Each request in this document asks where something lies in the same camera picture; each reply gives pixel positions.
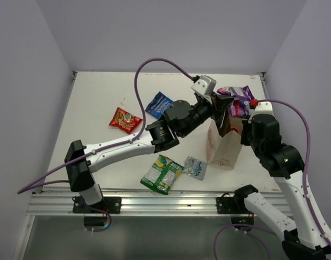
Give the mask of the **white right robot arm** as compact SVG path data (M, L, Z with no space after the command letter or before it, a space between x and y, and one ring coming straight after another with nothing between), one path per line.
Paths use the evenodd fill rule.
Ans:
M282 143L274 116L257 114L243 120L241 143L250 146L281 189L293 219L267 203L257 188L247 185L234 192L238 212L251 212L276 234L289 259L326 259L331 254L331 230L319 212L309 184L303 180L304 162L298 150Z

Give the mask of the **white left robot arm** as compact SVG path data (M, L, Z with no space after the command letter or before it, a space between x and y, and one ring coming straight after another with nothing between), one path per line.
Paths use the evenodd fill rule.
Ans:
M80 194L90 211L100 212L105 200L94 172L128 158L171 149L207 119L219 119L233 101L232 97L215 92L207 98L196 98L195 105L175 101L160 119L138 134L95 145L85 146L81 140L72 142L64 159L71 191Z

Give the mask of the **brown chip bag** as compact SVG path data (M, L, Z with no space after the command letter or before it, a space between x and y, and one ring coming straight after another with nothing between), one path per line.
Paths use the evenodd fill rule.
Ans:
M218 130L218 134L221 137L223 137L225 134L227 134L231 129L230 119L229 119L229 107L225 111L224 116L219 121L215 121L217 130Z

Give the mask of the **small red snack packet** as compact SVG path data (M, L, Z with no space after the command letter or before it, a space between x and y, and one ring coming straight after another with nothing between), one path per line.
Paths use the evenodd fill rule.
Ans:
M142 121L143 119L134 116L126 110L118 107L109 125L118 127L120 130L123 130L127 134L131 134L142 123Z

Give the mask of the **blue Kettle chip bag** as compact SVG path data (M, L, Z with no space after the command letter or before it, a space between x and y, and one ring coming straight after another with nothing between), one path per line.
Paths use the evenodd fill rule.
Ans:
M173 100L162 92L158 92L153 100L147 105L145 111L156 119L160 119L164 111L170 108L172 104Z

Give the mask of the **beige paper bag orange handles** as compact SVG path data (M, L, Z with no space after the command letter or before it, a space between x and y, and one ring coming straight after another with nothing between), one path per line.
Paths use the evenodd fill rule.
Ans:
M213 167L233 169L242 149L242 118L228 116L228 124L219 134L215 121L211 121L207 132L206 162Z

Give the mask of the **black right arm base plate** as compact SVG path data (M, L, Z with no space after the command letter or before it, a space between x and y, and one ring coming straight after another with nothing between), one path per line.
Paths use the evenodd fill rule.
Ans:
M244 200L239 195L229 196L224 193L220 197L216 197L216 208L218 214L249 214L246 209Z

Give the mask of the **purple snack bag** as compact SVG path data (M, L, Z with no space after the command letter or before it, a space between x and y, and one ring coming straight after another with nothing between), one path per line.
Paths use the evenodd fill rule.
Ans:
M233 118L247 118L250 114L250 102L254 96L249 88L245 87L222 87L217 90L218 94L233 97L229 106L229 115Z

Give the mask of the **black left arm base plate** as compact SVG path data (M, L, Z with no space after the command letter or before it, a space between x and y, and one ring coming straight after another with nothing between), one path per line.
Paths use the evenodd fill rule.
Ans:
M73 213L82 214L99 213L98 210L106 211L109 214L119 214L122 206L121 197L103 197L102 201L89 207L85 206L81 196L74 196L72 201L74 203Z

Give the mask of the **green snack bag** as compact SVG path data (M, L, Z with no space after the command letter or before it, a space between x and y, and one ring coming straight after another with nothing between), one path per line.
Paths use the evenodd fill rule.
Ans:
M183 170L182 165L160 154L149 171L142 177L140 184L156 193L168 195Z

